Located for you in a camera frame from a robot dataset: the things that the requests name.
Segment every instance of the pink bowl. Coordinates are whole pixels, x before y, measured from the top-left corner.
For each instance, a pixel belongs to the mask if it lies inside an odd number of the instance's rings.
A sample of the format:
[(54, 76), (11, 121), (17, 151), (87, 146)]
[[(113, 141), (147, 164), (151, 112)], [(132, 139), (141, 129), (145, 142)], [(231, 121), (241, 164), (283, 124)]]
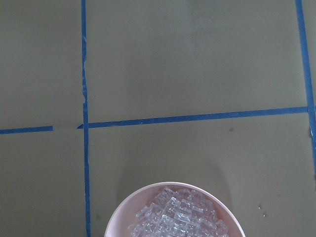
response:
[(176, 191), (182, 188), (189, 188), (200, 191), (209, 197), (217, 210), (218, 218), (222, 219), (229, 227), (230, 237), (245, 237), (244, 232), (235, 216), (216, 197), (196, 186), (178, 182), (162, 182), (145, 186), (129, 195), (114, 211), (104, 237), (130, 237), (131, 231), (138, 224), (135, 214), (146, 204), (154, 199), (165, 186)]

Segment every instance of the bowl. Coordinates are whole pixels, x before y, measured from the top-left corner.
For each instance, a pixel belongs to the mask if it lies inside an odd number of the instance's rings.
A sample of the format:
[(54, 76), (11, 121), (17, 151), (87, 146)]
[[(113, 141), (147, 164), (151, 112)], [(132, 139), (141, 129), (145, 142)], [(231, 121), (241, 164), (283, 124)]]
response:
[(165, 186), (168, 186), (173, 191), (189, 188), (205, 194), (213, 202), (218, 218), (222, 219), (228, 226), (229, 236), (245, 237), (245, 234), (235, 216), (228, 210), (227, 207), (225, 207), (224, 204), (221, 203), (219, 199), (196, 186), (178, 182), (151, 184), (133, 192), (114, 211), (105, 230), (104, 237), (130, 237), (130, 233), (139, 223), (135, 214), (142, 207), (151, 202)]

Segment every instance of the bowl rim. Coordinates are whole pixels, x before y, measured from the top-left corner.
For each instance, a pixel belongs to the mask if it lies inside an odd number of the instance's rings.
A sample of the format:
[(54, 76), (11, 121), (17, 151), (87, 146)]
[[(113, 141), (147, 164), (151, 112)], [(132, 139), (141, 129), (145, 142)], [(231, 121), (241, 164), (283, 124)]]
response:
[(230, 215), (230, 217), (233, 219), (233, 221), (236, 223), (236, 225), (238, 226), (241, 234), (243, 237), (245, 237), (245, 233), (243, 232), (242, 228), (241, 228), (241, 225), (239, 224), (238, 220), (236, 219), (236, 217), (232, 214), (232, 212), (218, 199), (216, 198), (214, 195), (210, 194), (209, 192), (197, 187), (197, 186), (194, 186), (194, 185), (191, 185), (191, 184), (187, 184), (187, 183), (181, 183), (181, 182), (159, 182), (159, 183), (154, 183), (154, 184), (150, 184), (150, 185), (147, 185), (147, 186), (144, 186), (136, 191), (134, 191), (133, 193), (131, 193), (129, 196), (127, 196), (119, 205), (118, 207), (115, 209), (115, 211), (113, 212), (109, 222), (108, 222), (108, 225), (107, 225), (107, 228), (105, 230), (105, 233), (104, 233), (104, 237), (106, 237), (106, 234), (108, 233), (108, 230), (109, 230), (109, 226), (110, 226), (110, 223), (112, 221), (112, 219), (115, 217), (116, 213), (118, 212), (118, 210), (121, 208), (121, 206), (123, 206), (132, 196), (148, 189), (148, 188), (152, 188), (152, 187), (156, 187), (156, 186), (163, 186), (163, 185), (177, 185), (177, 186), (184, 186), (186, 188), (191, 188), (191, 189), (195, 189), (195, 190), (198, 190), (200, 191), (201, 193), (204, 193), (205, 195), (211, 197), (213, 200), (215, 200), (216, 202), (218, 202), (218, 204), (220, 204), (224, 210)]

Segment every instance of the floor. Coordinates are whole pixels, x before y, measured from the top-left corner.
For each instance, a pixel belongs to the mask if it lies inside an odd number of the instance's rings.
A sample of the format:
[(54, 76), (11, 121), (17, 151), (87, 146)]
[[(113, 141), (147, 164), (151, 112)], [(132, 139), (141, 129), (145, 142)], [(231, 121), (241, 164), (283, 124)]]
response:
[(1, 3), (0, 236), (102, 237), (161, 181), (315, 236), (314, 0), (81, 3)]

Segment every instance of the blue painter's tape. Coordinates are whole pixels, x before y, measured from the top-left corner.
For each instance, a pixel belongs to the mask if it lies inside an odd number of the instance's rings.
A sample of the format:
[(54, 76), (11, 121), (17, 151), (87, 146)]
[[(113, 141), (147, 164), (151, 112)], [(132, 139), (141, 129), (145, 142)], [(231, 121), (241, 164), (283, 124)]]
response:
[(299, 34), (300, 34), (300, 42), (301, 42), (308, 115), (309, 115), (309, 121), (310, 121), (311, 133), (312, 133), (312, 150), (313, 150), (313, 157), (314, 157), (314, 168), (315, 168), (315, 173), (316, 173), (316, 118), (315, 118), (315, 105), (314, 105), (314, 96), (313, 96), (312, 76), (311, 76), (311, 69), (310, 69), (310, 60), (309, 60), (309, 55), (308, 55), (303, 5), (302, 5), (301, 0), (296, 0), (295, 3), (296, 3), (298, 29), (299, 29)]
[(14, 129), (3, 129), (0, 130), (0, 134), (11, 134), (11, 133), (25, 133), (25, 132), (48, 132), (53, 131), (53, 126), (43, 126), (43, 127), (24, 127), (24, 128), (14, 128)]
[(88, 97), (85, 78), (86, 61), (86, 21), (85, 0), (81, 0), (81, 46), (82, 46), (82, 94), (83, 103), (83, 145), (84, 145), (84, 200), (85, 200), (85, 231), (86, 236), (91, 237), (90, 221), (90, 180), (89, 180), (89, 123), (88, 123)]
[[(145, 118), (145, 119), (110, 121), (110, 122), (93, 122), (93, 123), (89, 123), (89, 128), (198, 121), (198, 120), (213, 120), (213, 119), (232, 119), (232, 118), (299, 114), (299, 113), (307, 113), (307, 107), (293, 107), (293, 108), (270, 109), (270, 110), (253, 110), (253, 111), (228, 112), (228, 113), (205, 114), (205, 115), (188, 115), (188, 116), (176, 116), (176, 117), (165, 117), (165, 118)], [(82, 128), (83, 128), (83, 125), (80, 125), (79, 127), (77, 127), (77, 129), (82, 129)]]

